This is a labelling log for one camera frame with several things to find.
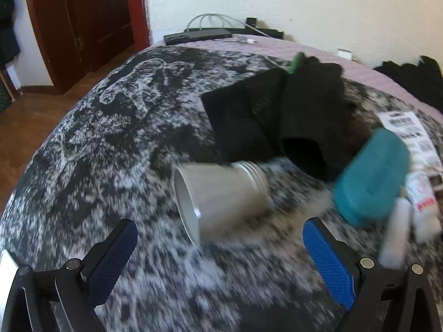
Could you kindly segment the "white LED corn bulb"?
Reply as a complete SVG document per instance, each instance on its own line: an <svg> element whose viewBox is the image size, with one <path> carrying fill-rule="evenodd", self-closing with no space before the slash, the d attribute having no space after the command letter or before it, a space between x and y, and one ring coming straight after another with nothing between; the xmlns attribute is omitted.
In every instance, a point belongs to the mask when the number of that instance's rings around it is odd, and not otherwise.
<svg viewBox="0 0 443 332"><path fill-rule="evenodd" d="M387 269L403 267L408 253L411 227L411 203L404 197L396 199L384 231L378 263Z"/></svg>

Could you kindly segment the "white pill bottle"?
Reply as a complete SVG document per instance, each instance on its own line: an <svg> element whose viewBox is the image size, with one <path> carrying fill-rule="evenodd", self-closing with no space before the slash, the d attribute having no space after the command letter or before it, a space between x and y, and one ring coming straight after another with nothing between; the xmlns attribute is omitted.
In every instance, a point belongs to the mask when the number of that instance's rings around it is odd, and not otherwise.
<svg viewBox="0 0 443 332"><path fill-rule="evenodd" d="M410 172L405 189L413 207L412 225L417 243L426 243L442 232L440 210L429 178L423 171Z"/></svg>

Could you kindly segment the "teal glasses case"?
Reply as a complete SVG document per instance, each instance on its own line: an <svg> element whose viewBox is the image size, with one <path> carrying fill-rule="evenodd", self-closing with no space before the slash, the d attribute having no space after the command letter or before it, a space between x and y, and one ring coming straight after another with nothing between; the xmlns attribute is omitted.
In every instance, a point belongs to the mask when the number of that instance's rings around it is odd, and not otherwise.
<svg viewBox="0 0 443 332"><path fill-rule="evenodd" d="M384 220L409 170L410 153L390 130L379 128L338 177L333 199L351 225L366 228Z"/></svg>

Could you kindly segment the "beige ribbed plastic cup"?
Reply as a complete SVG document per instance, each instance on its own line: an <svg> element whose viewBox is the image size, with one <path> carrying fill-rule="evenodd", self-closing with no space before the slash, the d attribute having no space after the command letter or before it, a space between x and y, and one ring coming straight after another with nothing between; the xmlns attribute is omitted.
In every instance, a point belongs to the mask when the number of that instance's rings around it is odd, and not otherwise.
<svg viewBox="0 0 443 332"><path fill-rule="evenodd" d="M267 177L249 161L174 166L171 182L182 225L195 246L215 240L268 208Z"/></svg>

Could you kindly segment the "black glove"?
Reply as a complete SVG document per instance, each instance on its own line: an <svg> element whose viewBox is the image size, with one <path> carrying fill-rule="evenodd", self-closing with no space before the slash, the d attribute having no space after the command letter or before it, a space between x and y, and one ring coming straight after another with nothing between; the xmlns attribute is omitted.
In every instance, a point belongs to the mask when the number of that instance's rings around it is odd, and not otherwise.
<svg viewBox="0 0 443 332"><path fill-rule="evenodd" d="M224 161L267 161L283 155L279 102L287 80L285 71L273 68L201 95Z"/></svg>
<svg viewBox="0 0 443 332"><path fill-rule="evenodd" d="M345 96L342 67L299 53L280 100L279 144L301 171L334 181L372 133Z"/></svg>

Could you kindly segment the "white barcode packaging card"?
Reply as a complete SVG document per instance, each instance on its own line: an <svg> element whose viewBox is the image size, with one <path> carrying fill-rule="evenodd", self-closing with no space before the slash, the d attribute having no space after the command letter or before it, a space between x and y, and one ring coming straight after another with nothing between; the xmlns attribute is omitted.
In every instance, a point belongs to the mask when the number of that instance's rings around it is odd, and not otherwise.
<svg viewBox="0 0 443 332"><path fill-rule="evenodd" d="M406 144L411 156L411 171L426 173L434 190L442 189L442 161L429 134L412 111L377 114L383 127L394 132Z"/></svg>

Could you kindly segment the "pink quilted bedsheet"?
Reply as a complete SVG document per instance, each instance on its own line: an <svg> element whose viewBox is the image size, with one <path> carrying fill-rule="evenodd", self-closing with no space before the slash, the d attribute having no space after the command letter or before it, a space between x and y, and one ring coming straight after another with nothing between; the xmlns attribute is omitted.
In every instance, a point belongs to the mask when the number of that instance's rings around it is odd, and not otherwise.
<svg viewBox="0 0 443 332"><path fill-rule="evenodd" d="M241 44L235 40L228 39L225 42L205 40L183 43L181 46L207 51L231 51L260 55L270 59L272 63L281 62L285 67L288 66L288 63L297 53L304 53L306 56L314 56L322 62L341 65L344 83L350 88L347 95L358 105L361 106L365 100L369 99L364 95L365 92L380 92L382 96L375 103L375 106L380 111L388 109L387 102L389 97L395 97L400 102L402 109L415 110L417 113L423 112L437 120L437 122L442 122L441 112L420 102L404 88L392 81L392 79L362 64L340 58L332 53L326 53L313 47L304 46L300 43L260 36L253 36L251 39L254 40L253 44Z"/></svg>

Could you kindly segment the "black clothing pile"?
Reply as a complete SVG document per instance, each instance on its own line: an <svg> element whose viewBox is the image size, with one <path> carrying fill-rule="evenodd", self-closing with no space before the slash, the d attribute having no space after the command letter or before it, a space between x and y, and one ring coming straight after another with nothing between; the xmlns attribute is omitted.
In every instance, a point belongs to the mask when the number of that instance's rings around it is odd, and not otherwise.
<svg viewBox="0 0 443 332"><path fill-rule="evenodd" d="M393 61L383 61L374 70L388 76L419 101L442 112L442 71L435 59L421 56L418 64L402 65Z"/></svg>

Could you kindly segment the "small white charger plug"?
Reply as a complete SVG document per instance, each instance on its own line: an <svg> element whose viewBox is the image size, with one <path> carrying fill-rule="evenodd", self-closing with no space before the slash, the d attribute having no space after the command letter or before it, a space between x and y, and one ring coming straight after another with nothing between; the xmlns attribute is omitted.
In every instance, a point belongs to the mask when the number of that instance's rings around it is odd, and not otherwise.
<svg viewBox="0 0 443 332"><path fill-rule="evenodd" d="M348 60L353 60L354 55L352 51L349 50L345 50L345 49L338 49L337 50L337 56L341 57L341 58L345 58Z"/></svg>

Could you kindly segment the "dark red wooden door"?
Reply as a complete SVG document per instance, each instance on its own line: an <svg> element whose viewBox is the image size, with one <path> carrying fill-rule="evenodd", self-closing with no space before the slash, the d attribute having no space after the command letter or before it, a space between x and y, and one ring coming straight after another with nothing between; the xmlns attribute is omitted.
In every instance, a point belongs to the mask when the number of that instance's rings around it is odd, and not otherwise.
<svg viewBox="0 0 443 332"><path fill-rule="evenodd" d="M129 46L151 44L146 0L26 0L43 63L52 81L26 94L62 95Z"/></svg>

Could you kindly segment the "black phone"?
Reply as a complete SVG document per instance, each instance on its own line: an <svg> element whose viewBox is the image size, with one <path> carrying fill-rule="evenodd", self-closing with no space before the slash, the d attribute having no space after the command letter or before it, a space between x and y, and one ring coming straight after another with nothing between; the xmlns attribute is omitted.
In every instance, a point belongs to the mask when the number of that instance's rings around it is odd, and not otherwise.
<svg viewBox="0 0 443 332"><path fill-rule="evenodd" d="M181 43L190 43L201 40L215 40L222 38L231 38L232 33L224 28L210 28L195 31L185 31L175 34L165 35L164 43L167 46L177 45Z"/></svg>

